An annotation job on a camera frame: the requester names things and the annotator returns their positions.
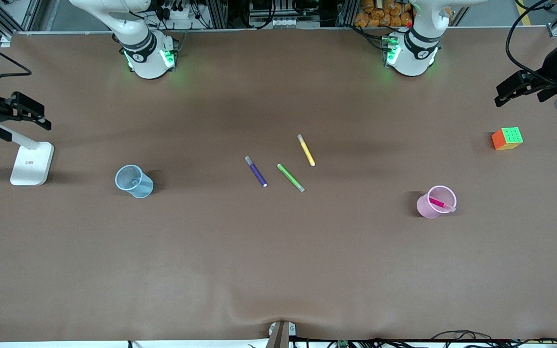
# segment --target rubik's cube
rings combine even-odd
[[[518,127],[502,128],[493,133],[491,139],[495,150],[511,150],[524,142]]]

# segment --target white bracket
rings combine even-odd
[[[270,325],[270,335],[272,335],[272,331],[274,331],[274,326],[276,326],[276,324],[277,322],[275,321]],[[289,335],[296,335],[296,324],[291,321],[287,322],[287,324],[289,326]]]
[[[10,39],[7,38],[7,37],[1,37],[0,43],[1,43],[0,48],[8,48],[8,47],[10,47]]]

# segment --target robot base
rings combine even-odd
[[[395,44],[382,42],[382,46],[387,46],[389,51],[383,53],[384,66],[393,67],[396,72],[406,75],[406,76],[418,76],[422,75],[431,64],[433,64],[433,59],[435,54],[438,52],[436,48],[433,53],[429,55],[426,59],[416,59],[414,53],[410,52],[405,48],[404,44],[404,34],[402,33],[392,33],[389,35],[391,40],[396,40]]]
[[[45,141],[38,142],[36,150],[18,148],[10,183],[20,187],[35,187],[45,183],[55,147]]]
[[[152,31],[156,36],[156,48],[147,57],[146,62],[128,59],[131,71],[144,79],[157,79],[167,71],[174,71],[177,60],[177,47],[174,48],[173,38],[161,31]]]

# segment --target marker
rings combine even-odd
[[[307,143],[305,143],[305,139],[302,137],[302,134],[298,134],[298,140],[300,141],[300,146],[302,146],[302,149],[305,151],[305,155],[307,155],[307,159],[309,160],[311,167],[315,167],[315,161],[313,160],[313,156],[311,156],[309,147],[307,146]]]
[[[265,181],[264,176],[261,175],[261,172],[259,171],[259,169],[257,169],[257,166],[255,165],[255,163],[252,163],[252,161],[250,160],[250,157],[246,156],[244,158],[244,160],[246,161],[246,163],[248,163],[248,167],[250,168],[250,171],[253,174],[255,174],[255,177],[257,178],[257,181],[259,181],[261,186],[262,187],[268,187],[268,183]]]
[[[455,207],[453,207],[453,206],[451,206],[451,205],[448,205],[448,204],[446,204],[446,203],[444,203],[444,202],[440,202],[440,201],[436,200],[435,198],[429,197],[429,202],[431,202],[431,203],[437,205],[438,207],[442,207],[442,208],[444,208],[444,209],[448,209],[448,210],[451,211],[451,212],[457,210],[457,208],[455,208]]]
[[[300,192],[304,192],[305,188],[302,187],[302,185],[300,185],[300,183],[298,183],[298,180],[296,180],[296,178],[294,178],[294,176],[287,171],[287,169],[285,169],[285,167],[283,167],[283,165],[281,165],[280,163],[277,164],[277,168],[278,170],[281,171],[281,173],[283,173],[283,175],[285,176],[285,178],[287,178],[287,180],[291,181],[292,184],[298,189],[298,191]]]

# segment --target blue plastic cup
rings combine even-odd
[[[115,174],[115,185],[135,198],[145,198],[152,193],[154,182],[137,165],[121,167]]]

